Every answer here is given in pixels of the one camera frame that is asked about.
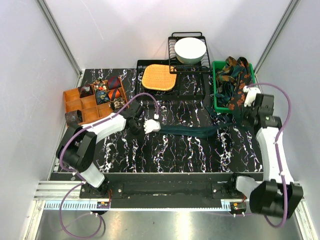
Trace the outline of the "rolled dark floral tie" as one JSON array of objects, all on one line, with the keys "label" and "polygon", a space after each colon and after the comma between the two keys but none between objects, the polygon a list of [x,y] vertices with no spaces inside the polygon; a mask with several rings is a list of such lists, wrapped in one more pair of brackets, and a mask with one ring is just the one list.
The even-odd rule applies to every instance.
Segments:
[{"label": "rolled dark floral tie", "polygon": [[77,90],[78,90],[80,98],[89,97],[89,96],[92,96],[94,94],[94,91],[93,91],[93,89],[92,89],[90,84],[84,85],[84,86],[80,86],[80,87],[77,88]]}]

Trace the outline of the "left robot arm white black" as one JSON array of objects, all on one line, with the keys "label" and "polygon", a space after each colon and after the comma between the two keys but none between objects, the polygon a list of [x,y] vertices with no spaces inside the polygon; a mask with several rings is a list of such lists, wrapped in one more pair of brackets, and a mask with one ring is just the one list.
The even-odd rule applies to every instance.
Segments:
[{"label": "left robot arm white black", "polygon": [[134,102],[130,107],[118,109],[95,122],[84,125],[71,123],[67,128],[56,150],[56,157],[91,185],[90,192],[95,197],[103,198],[108,193],[105,176],[93,163],[96,144],[125,129],[132,134],[141,133],[143,126],[139,118],[143,111],[144,108]]}]

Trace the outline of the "rolled colourful floral tie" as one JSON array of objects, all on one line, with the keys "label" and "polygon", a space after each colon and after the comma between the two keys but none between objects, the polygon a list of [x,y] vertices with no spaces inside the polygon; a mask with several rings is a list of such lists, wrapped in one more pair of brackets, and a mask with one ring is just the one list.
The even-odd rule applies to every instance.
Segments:
[{"label": "rolled colourful floral tie", "polygon": [[95,92],[100,92],[100,91],[107,92],[109,90],[106,80],[102,80],[102,81],[96,80],[93,83],[93,87]]}]

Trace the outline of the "brown teal patterned tie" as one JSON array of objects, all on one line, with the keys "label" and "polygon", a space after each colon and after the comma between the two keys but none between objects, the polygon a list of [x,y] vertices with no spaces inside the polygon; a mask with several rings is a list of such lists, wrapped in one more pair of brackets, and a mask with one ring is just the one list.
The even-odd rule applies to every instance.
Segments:
[{"label": "brown teal patterned tie", "polygon": [[243,70],[239,62],[229,56],[225,65],[218,68],[215,73],[217,92],[224,96],[232,96],[239,80],[239,74]]}]

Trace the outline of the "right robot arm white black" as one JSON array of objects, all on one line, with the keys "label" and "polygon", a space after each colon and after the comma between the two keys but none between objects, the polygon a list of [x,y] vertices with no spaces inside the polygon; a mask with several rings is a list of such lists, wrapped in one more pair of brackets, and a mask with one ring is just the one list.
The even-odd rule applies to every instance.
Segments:
[{"label": "right robot arm white black", "polygon": [[245,195],[254,214],[289,219],[303,198],[303,188],[294,183],[283,147],[282,121],[274,116],[274,96],[247,93],[241,107],[241,121],[252,127],[260,146],[263,180],[258,183],[245,174],[236,174],[227,185],[228,195]]}]

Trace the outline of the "rolled navy orange striped tie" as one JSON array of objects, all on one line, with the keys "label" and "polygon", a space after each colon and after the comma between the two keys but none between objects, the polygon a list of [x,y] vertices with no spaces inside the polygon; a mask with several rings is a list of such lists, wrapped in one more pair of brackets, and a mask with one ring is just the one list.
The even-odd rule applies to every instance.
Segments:
[{"label": "rolled navy orange striped tie", "polygon": [[120,97],[124,98],[123,88],[118,87],[118,88],[111,89],[108,92],[108,97],[111,101],[114,101],[115,99],[120,98]]}]

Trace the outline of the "orange woven pot holder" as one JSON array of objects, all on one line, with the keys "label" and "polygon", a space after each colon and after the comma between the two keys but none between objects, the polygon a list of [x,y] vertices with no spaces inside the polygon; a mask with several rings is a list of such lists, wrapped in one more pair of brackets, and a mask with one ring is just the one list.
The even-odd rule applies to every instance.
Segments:
[{"label": "orange woven pot holder", "polygon": [[170,91],[176,84],[176,74],[170,73],[170,67],[163,64],[147,66],[142,76],[142,86],[149,90]]}]

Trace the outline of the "green plastic bin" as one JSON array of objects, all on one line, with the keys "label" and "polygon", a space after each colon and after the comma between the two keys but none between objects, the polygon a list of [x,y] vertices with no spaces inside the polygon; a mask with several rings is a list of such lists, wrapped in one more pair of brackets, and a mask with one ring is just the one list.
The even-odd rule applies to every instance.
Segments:
[{"label": "green plastic bin", "polygon": [[[217,69],[221,69],[226,63],[226,60],[224,61],[214,61],[212,63],[212,74],[213,74],[213,104],[214,104],[214,109],[217,113],[222,113],[222,114],[232,114],[235,117],[239,117],[241,114],[241,108],[242,106],[244,106],[244,104],[241,106],[241,108],[239,110],[236,111],[231,111],[228,109],[228,96],[227,95],[222,95],[218,93],[217,90],[217,83],[216,83],[216,70]],[[251,63],[250,67],[251,67],[251,73],[253,74],[253,83],[254,84],[255,81],[255,76],[254,76],[254,70],[253,70],[253,66]]]}]

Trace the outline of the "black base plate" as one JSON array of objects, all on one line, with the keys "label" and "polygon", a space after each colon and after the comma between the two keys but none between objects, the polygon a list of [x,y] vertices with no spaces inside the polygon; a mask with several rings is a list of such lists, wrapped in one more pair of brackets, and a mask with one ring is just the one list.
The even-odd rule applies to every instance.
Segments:
[{"label": "black base plate", "polygon": [[111,198],[113,210],[224,209],[222,201],[243,201],[231,187],[233,173],[106,173],[99,188],[85,184],[81,199]]}]

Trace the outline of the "navy tie orange flowers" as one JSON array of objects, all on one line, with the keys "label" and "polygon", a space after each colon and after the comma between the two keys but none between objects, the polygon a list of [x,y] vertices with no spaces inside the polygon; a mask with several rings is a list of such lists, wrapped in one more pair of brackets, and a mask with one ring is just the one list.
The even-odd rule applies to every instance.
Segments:
[{"label": "navy tie orange flowers", "polygon": [[251,66],[245,57],[236,59],[242,66],[242,71],[238,75],[238,83],[232,96],[228,96],[227,107],[231,111],[238,111],[245,102],[245,93],[243,88],[253,83],[253,74]]}]

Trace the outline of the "rolled maroon striped tie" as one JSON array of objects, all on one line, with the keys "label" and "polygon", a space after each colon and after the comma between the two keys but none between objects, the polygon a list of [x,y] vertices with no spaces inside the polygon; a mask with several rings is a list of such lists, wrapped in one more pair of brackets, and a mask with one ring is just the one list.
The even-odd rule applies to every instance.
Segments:
[{"label": "rolled maroon striped tie", "polygon": [[106,83],[109,90],[114,90],[122,86],[121,79],[118,76],[111,77]]}]

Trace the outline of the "dark green tie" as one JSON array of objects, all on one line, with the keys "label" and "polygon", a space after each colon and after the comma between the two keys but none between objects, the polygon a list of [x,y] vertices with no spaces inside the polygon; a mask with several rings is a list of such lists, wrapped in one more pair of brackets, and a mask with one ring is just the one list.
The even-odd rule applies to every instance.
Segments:
[{"label": "dark green tie", "polygon": [[218,114],[214,112],[214,110],[209,106],[206,106],[205,109],[211,117],[221,122],[218,124],[203,127],[161,124],[158,133],[205,139],[214,136],[218,132],[218,130],[223,130],[227,128],[236,127],[237,129],[244,131],[249,131],[253,129],[253,127],[249,124],[241,123],[240,121],[233,121],[230,114]]}]

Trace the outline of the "rolled blue paisley tie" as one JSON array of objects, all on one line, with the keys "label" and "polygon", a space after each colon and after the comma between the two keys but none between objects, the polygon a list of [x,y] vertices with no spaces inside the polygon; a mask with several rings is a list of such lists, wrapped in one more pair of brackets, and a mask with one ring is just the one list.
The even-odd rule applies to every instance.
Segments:
[{"label": "rolled blue paisley tie", "polygon": [[102,104],[106,104],[109,103],[111,100],[107,94],[107,92],[101,90],[101,91],[97,91],[95,93],[95,99],[96,99],[96,103],[97,105],[102,105]]}]

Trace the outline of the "orange wooden divided box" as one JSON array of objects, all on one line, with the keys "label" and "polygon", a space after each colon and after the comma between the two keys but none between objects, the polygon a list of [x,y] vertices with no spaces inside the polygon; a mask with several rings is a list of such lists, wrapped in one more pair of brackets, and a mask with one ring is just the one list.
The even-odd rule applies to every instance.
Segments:
[{"label": "orange wooden divided box", "polygon": [[[78,88],[66,90],[63,92],[65,113],[75,111],[75,110],[81,110],[82,122],[79,123],[78,125],[84,125],[84,124],[89,124],[89,123],[98,121],[114,112],[114,110],[112,110],[110,107],[110,103],[112,101],[97,105],[96,92],[94,90],[93,83],[86,84],[86,85],[91,85],[91,88],[93,89],[93,95],[80,98]],[[121,88],[123,89],[125,101],[128,102],[122,80],[121,80]]]}]

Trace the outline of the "brown blue tie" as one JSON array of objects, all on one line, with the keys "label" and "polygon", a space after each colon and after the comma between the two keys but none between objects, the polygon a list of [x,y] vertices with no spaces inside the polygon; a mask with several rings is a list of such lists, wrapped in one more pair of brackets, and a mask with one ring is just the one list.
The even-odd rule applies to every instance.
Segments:
[{"label": "brown blue tie", "polygon": [[65,122],[69,126],[70,124],[80,124],[83,122],[81,110],[73,110],[64,114]]}]

